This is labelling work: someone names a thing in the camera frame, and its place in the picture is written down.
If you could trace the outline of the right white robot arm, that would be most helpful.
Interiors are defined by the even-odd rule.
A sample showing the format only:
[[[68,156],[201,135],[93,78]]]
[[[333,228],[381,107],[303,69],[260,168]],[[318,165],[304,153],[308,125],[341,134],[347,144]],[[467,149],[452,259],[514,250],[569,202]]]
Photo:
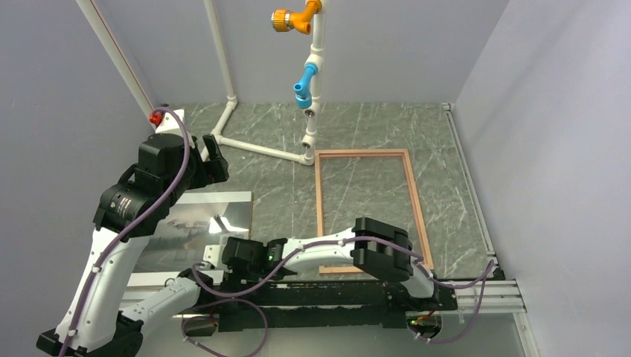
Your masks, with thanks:
[[[229,237],[220,255],[220,267],[241,279],[281,280],[318,266],[351,264],[387,283],[400,283],[412,303],[427,309],[438,300],[437,286],[413,252],[402,228],[360,217],[346,230],[315,238],[280,238],[269,242]]]

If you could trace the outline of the photo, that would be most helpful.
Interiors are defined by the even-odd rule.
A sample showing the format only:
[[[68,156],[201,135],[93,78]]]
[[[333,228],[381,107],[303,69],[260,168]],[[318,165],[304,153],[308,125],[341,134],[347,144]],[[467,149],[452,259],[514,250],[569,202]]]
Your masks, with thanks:
[[[248,239],[252,229],[250,191],[185,193],[141,253],[127,287],[160,287],[170,278],[206,261],[229,237]]]

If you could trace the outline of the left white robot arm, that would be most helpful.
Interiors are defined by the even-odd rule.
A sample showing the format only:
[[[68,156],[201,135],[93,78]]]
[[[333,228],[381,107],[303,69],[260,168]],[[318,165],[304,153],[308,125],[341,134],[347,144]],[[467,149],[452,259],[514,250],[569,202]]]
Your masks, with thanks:
[[[151,331],[172,315],[212,306],[213,290],[185,269],[173,289],[137,307],[120,307],[138,258],[172,206],[187,190],[228,179],[216,138],[202,140],[207,158],[195,137],[154,134],[140,144],[138,160],[100,197],[80,286],[62,321],[39,335],[39,350],[50,356],[135,356]]]

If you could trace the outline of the pink wooden picture frame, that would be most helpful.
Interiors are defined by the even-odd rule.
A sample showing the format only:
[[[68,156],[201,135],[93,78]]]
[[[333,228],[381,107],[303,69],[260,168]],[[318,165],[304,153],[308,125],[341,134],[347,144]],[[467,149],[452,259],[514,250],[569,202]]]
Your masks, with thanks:
[[[319,237],[324,235],[324,206],[323,191],[321,177],[321,160],[325,158],[400,158],[403,162],[403,169],[406,176],[406,183],[409,189],[409,197],[411,199],[412,211],[414,214],[414,223],[418,232],[418,241],[420,250],[424,258],[423,266],[428,270],[435,268],[429,238],[426,232],[426,226],[423,219],[423,213],[420,205],[420,197],[417,191],[416,181],[414,179],[411,158],[407,149],[322,149],[314,151],[314,171],[315,171],[315,199],[316,199],[316,217],[317,217],[317,234]]]

